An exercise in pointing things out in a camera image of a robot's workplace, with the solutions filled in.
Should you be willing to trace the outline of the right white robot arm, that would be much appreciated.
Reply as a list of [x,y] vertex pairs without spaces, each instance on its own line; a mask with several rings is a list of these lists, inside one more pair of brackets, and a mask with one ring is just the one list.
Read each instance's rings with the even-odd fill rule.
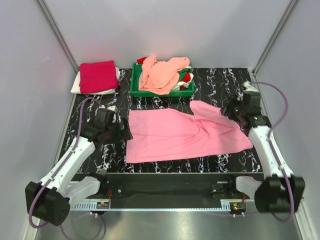
[[305,190],[305,180],[295,176],[286,164],[273,135],[273,125],[262,114],[261,94],[245,91],[231,95],[221,114],[235,121],[252,142],[263,170],[263,181],[250,176],[237,176],[227,185],[228,195],[239,198],[245,194],[254,200],[259,213],[289,213],[299,208]]

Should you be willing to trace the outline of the pink t shirt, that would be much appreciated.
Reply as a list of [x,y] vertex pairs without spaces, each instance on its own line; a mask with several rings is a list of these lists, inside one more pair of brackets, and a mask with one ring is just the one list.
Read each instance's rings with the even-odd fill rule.
[[189,103],[191,114],[172,108],[130,110],[128,164],[161,162],[239,153],[253,148],[239,125],[221,109],[201,100]]

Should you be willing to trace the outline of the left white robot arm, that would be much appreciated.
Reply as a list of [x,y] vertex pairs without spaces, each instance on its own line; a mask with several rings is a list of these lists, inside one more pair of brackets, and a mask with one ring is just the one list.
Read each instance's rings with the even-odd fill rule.
[[57,164],[39,182],[29,182],[25,199],[30,225],[38,218],[54,226],[61,225],[72,207],[90,196],[103,198],[109,193],[104,171],[87,173],[71,181],[84,161],[103,145],[126,142],[133,138],[128,119],[119,118],[116,106],[99,107],[95,118],[80,125],[79,134]]

